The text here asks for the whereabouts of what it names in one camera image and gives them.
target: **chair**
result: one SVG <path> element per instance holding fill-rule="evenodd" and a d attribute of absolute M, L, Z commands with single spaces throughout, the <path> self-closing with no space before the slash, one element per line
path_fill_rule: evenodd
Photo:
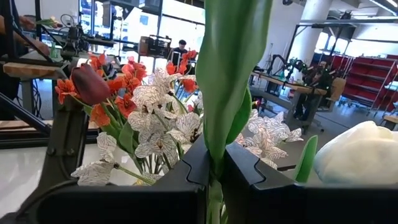
<path fill-rule="evenodd" d="M 335 107 L 336 101 L 340 99 L 341 94 L 343 94 L 344 87 L 346 85 L 346 80 L 343 78 L 335 78 L 331 84 L 331 95 L 326 98 L 328 101 L 327 106 L 319 107 L 318 112 L 331 113 Z M 313 122 L 321 128 L 321 133 L 324 132 L 322 124 L 319 120 L 314 119 Z"/>

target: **floor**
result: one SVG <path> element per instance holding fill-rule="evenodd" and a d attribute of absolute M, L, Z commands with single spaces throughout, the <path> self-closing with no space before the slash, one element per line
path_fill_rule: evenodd
<path fill-rule="evenodd" d="M 44 119 L 51 119 L 51 83 L 47 80 L 37 81 L 42 95 L 41 113 Z M 335 106 L 331 113 L 318 113 L 316 119 L 322 122 L 323 133 L 320 128 L 313 125 L 307 135 L 302 136 L 304 141 L 284 144 L 281 148 L 289 154 L 288 157 L 276 161 L 279 167 L 290 166 L 297 163 L 306 140 L 313 135 L 318 135 L 318 148 L 338 134 L 346 131 L 356 124 L 374 120 L 377 124 L 381 122 L 382 113 L 374 117 L 374 113 L 366 116 L 366 111 L 355 106 Z M 7 212 L 13 212 L 35 189 L 40 178 L 45 155 L 45 148 L 10 149 L 0 151 L 0 217 Z M 87 146 L 84 157 L 85 163 L 98 159 L 98 151 L 95 146 Z M 285 172 L 292 176 L 292 171 Z M 320 184 L 315 174 L 312 174 L 309 183 Z"/>

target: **ceiling light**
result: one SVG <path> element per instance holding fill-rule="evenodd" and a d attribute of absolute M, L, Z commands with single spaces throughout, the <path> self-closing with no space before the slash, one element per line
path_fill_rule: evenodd
<path fill-rule="evenodd" d="M 393 0 L 387 0 L 388 3 L 392 4 L 394 7 L 398 7 L 398 4 Z"/>

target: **human hand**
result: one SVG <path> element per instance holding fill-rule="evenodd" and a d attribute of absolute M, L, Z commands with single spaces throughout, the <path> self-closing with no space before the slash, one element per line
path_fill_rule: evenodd
<path fill-rule="evenodd" d="M 19 16 L 19 22 L 25 29 L 31 30 L 35 27 L 35 23 L 31 19 L 25 16 Z"/>
<path fill-rule="evenodd" d="M 40 42 L 38 40 L 34 40 L 32 42 L 41 52 L 43 52 L 45 55 L 50 55 L 50 48 L 48 47 L 47 44 Z"/>

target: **wooden table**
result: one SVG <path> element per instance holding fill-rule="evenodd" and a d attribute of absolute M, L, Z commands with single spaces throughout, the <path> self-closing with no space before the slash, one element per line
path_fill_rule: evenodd
<path fill-rule="evenodd" d="M 301 94 L 309 94 L 312 93 L 313 88 L 307 87 L 307 86 L 300 86 L 300 85 L 293 85 L 290 83 L 284 83 L 283 81 L 267 76 L 265 74 L 261 74 L 261 73 L 252 73 L 251 74 L 252 77 L 259 77 L 261 79 L 265 79 L 268 82 L 272 82 L 278 85 L 284 85 L 287 88 L 291 88 L 294 91 L 294 96 L 291 100 L 285 100 L 282 99 L 278 96 L 274 96 L 266 91 L 262 91 L 259 88 L 255 88 L 253 86 L 250 86 L 250 92 L 252 94 L 252 96 L 258 96 L 261 97 L 267 101 L 271 101 L 285 109 L 287 109 L 289 112 L 287 113 L 287 116 L 285 118 L 285 123 L 289 126 L 292 125 L 293 121 L 295 121 L 294 119 L 294 111 L 296 108 L 296 105 L 299 101 L 300 95 Z M 318 106 L 320 104 L 321 98 L 323 95 L 326 94 L 326 90 L 321 90 L 316 88 L 313 91 L 314 95 L 315 95 L 315 99 L 314 99 L 314 104 L 312 105 L 312 107 L 310 108 L 310 113 L 308 115 L 308 118 L 306 121 L 301 121 L 300 122 L 300 126 L 303 127 L 303 132 L 306 133 L 307 129 L 309 128 L 309 126 L 312 124 L 313 118 L 315 116 L 315 113 L 317 112 Z"/>
<path fill-rule="evenodd" d="M 36 51 L 29 52 L 28 54 L 22 56 L 21 58 L 35 59 L 35 60 L 45 60 Z M 62 61 L 62 58 L 54 58 L 55 61 Z M 55 86 L 57 85 L 57 79 L 65 78 L 63 71 L 58 67 L 42 66 L 42 65 L 29 65 L 23 63 L 6 63 L 3 65 L 3 70 L 11 77 L 21 78 L 22 85 L 22 105 L 23 107 L 33 113 L 34 108 L 34 92 L 33 92 L 33 79 L 50 79 L 52 80 L 52 108 L 53 114 L 55 108 L 58 107 L 57 93 L 55 92 Z"/>
<path fill-rule="evenodd" d="M 43 121 L 45 124 L 52 124 L 52 120 Z M 90 122 L 88 129 L 98 129 L 98 126 L 94 122 Z M 29 126 L 29 124 L 23 121 L 0 121 L 0 132 L 1 131 L 35 131 L 36 129 Z"/>
<path fill-rule="evenodd" d="M 384 123 L 384 127 L 390 129 L 391 131 L 393 131 L 397 124 L 398 124 L 398 116 L 396 115 L 384 115 L 383 116 L 383 121 L 385 121 Z"/>

